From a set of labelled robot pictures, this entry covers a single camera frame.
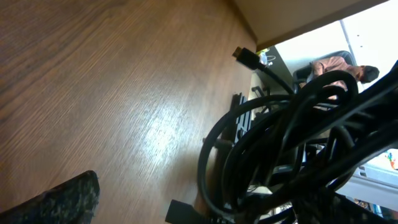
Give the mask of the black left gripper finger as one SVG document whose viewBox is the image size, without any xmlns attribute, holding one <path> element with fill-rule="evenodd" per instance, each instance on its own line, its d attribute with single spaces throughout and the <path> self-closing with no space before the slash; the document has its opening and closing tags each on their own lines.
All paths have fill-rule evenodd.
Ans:
<svg viewBox="0 0 398 224">
<path fill-rule="evenodd" d="M 1 213 L 1 223 L 90 223 L 100 199 L 95 171 L 88 170 Z"/>
</svg>

